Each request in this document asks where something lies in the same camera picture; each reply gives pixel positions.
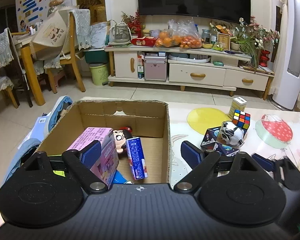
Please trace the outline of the tall pink toy box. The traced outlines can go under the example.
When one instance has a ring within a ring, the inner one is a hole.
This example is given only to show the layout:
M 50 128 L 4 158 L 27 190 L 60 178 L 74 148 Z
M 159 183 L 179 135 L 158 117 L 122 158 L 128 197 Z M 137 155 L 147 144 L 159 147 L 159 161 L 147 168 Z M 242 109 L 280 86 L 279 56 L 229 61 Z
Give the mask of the tall pink toy box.
M 68 150 L 78 150 L 85 167 L 111 187 L 119 165 L 112 128 L 88 127 Z

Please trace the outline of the black haired doll figure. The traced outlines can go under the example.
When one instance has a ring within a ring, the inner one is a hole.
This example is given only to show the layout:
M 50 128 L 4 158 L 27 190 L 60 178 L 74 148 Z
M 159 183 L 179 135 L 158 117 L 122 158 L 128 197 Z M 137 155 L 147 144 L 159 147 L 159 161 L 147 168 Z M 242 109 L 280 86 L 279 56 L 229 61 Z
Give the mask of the black haired doll figure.
M 132 131 L 130 126 L 122 127 L 119 130 L 113 130 L 116 151 L 118 154 L 126 152 L 126 140 L 133 137 Z

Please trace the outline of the blue tissue pack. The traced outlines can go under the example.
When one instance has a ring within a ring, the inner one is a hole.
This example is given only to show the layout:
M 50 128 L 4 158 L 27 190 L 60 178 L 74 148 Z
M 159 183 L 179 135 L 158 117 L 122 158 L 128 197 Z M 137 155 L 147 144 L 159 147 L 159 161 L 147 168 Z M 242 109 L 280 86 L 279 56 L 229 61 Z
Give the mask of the blue tissue pack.
M 135 137 L 127 139 L 126 150 L 133 179 L 143 180 L 148 178 L 141 138 Z

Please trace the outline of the green cardboard box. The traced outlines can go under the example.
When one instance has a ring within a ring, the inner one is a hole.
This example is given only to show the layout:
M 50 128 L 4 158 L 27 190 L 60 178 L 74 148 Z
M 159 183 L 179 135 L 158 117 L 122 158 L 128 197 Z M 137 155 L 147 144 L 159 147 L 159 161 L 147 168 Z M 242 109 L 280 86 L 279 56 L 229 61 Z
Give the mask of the green cardboard box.
M 56 175 L 58 175 L 58 176 L 65 177 L 64 171 L 53 170 L 53 172 L 54 172 L 54 174 L 56 174 Z

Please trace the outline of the pink blue toy box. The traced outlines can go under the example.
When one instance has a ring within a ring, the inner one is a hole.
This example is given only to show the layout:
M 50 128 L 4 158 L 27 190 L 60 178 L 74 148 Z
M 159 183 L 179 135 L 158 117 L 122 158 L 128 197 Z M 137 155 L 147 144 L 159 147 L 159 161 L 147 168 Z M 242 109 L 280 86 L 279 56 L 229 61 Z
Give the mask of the pink blue toy box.
M 128 181 L 118 170 L 116 170 L 113 178 L 113 184 L 133 184 L 133 182 Z

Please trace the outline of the dark galaxy folding cube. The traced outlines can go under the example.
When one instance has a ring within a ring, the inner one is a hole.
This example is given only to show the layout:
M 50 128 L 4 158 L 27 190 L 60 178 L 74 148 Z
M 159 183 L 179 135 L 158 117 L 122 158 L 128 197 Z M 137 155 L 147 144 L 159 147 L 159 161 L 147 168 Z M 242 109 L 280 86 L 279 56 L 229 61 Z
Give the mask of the dark galaxy folding cube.
M 229 157 L 238 153 L 239 149 L 217 141 L 219 130 L 220 126 L 209 128 L 206 130 L 204 138 L 200 145 L 202 150 L 214 150 L 219 152 L 221 155 L 226 155 Z

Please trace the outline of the white panda ball toy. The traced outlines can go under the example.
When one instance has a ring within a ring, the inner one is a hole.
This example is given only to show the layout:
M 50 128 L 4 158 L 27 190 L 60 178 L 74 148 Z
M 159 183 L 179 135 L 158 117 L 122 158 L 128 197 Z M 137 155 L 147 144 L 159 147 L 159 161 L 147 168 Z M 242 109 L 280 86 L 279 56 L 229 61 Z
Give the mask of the white panda ball toy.
M 222 122 L 219 135 L 229 146 L 241 147 L 244 144 L 244 130 L 231 121 Z

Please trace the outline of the brown cardboard box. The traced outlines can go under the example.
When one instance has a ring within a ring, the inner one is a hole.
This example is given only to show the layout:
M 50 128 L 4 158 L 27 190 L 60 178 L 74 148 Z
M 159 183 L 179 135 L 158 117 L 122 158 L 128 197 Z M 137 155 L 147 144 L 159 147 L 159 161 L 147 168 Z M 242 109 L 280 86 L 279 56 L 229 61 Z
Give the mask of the brown cardboard box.
M 125 151 L 116 152 L 124 140 L 124 128 L 141 139 L 142 164 L 147 177 L 135 180 Z M 73 103 L 38 147 L 47 155 L 60 155 L 66 150 L 82 150 L 92 141 L 101 143 L 91 165 L 107 184 L 119 171 L 127 181 L 167 183 L 170 178 L 171 143 L 168 105 L 161 101 L 80 100 Z

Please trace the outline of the cream TV cabinet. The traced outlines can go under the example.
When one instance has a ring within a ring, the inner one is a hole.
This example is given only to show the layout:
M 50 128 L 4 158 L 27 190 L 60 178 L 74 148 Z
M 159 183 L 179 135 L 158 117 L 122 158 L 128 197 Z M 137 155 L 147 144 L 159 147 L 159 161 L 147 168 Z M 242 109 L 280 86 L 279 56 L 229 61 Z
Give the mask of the cream TV cabinet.
M 245 69 L 251 61 L 245 54 L 228 54 L 213 49 L 180 49 L 142 46 L 112 46 L 109 53 L 109 82 L 144 83 L 156 85 L 199 87 L 229 91 L 239 89 L 262 92 L 267 98 L 274 73 Z M 145 56 L 167 57 L 166 81 L 145 80 Z

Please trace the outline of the white tower air conditioner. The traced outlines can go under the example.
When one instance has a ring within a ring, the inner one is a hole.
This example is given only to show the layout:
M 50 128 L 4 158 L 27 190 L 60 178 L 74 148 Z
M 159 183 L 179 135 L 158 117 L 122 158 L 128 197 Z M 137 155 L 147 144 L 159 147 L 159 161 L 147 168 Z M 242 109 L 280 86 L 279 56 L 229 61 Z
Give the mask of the white tower air conditioner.
M 300 109 L 300 0 L 280 0 L 280 40 L 274 61 L 272 100 L 281 109 Z

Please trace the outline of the wooden dining chair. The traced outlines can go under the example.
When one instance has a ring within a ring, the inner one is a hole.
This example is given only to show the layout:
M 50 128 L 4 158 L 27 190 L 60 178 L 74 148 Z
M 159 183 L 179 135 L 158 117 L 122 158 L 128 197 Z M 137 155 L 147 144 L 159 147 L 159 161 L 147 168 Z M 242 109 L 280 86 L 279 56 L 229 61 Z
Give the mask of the wooden dining chair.
M 85 86 L 77 66 L 78 54 L 83 49 L 91 47 L 90 10 L 71 9 L 67 15 L 68 23 L 65 40 L 58 56 L 44 62 L 44 69 L 49 78 L 53 93 L 57 93 L 56 83 L 52 70 L 63 65 L 71 65 L 79 90 L 85 92 Z

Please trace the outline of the pink storage box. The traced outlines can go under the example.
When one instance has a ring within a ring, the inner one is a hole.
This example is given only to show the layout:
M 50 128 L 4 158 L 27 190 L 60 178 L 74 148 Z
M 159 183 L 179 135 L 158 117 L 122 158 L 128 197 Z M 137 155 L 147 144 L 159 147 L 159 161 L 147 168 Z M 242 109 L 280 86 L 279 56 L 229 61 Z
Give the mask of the pink storage box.
M 145 80 L 166 81 L 167 57 L 145 56 L 144 73 Z

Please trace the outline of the potted flower plant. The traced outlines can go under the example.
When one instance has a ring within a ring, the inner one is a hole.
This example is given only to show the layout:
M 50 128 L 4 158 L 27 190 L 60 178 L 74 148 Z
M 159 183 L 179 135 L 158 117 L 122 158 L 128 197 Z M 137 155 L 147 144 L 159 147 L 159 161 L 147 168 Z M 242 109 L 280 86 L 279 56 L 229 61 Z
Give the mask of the potted flower plant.
M 232 30 L 231 41 L 239 44 L 243 53 L 251 57 L 254 67 L 259 65 L 259 59 L 262 50 L 267 50 L 279 42 L 280 32 L 273 29 L 267 29 L 260 25 L 254 16 L 250 16 L 250 22 L 244 18 L 239 19 L 239 25 Z

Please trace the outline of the wooden dining table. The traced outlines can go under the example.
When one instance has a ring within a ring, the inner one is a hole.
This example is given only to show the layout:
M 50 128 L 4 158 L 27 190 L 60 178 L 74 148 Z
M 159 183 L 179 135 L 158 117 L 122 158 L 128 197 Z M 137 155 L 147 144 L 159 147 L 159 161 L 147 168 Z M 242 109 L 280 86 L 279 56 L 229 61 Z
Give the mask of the wooden dining table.
M 37 78 L 35 68 L 33 66 L 33 59 L 30 48 L 31 40 L 32 37 L 30 36 L 22 38 L 15 43 L 15 47 L 17 48 L 17 55 L 20 55 L 23 61 L 27 81 L 29 82 L 35 102 L 38 106 L 42 106 L 45 104 L 45 99 Z

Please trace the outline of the wooden picture frame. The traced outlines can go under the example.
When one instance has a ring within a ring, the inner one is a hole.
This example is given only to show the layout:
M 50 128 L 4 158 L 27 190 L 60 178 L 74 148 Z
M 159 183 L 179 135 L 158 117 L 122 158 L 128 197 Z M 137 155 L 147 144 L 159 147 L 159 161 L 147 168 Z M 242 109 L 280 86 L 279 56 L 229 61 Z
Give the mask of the wooden picture frame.
M 231 36 L 229 34 L 218 33 L 217 41 L 224 50 L 230 50 Z

